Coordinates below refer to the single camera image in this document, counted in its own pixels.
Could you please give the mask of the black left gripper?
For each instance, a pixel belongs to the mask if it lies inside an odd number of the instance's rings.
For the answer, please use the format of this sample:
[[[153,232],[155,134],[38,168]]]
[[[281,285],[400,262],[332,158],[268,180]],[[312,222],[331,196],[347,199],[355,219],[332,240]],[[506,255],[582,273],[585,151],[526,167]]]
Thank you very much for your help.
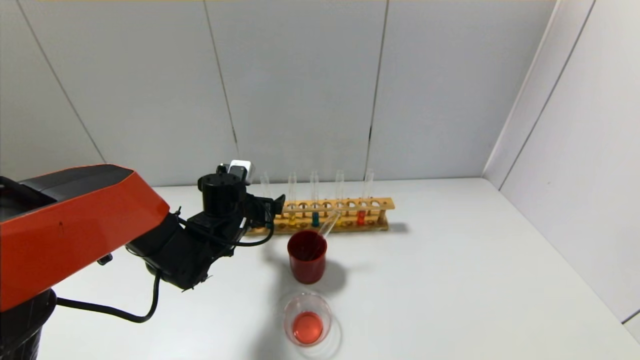
[[[274,215],[281,215],[285,207],[286,195],[273,200],[273,214],[271,210],[270,198],[262,198],[247,194],[245,198],[245,217],[250,228],[272,228],[274,227]]]

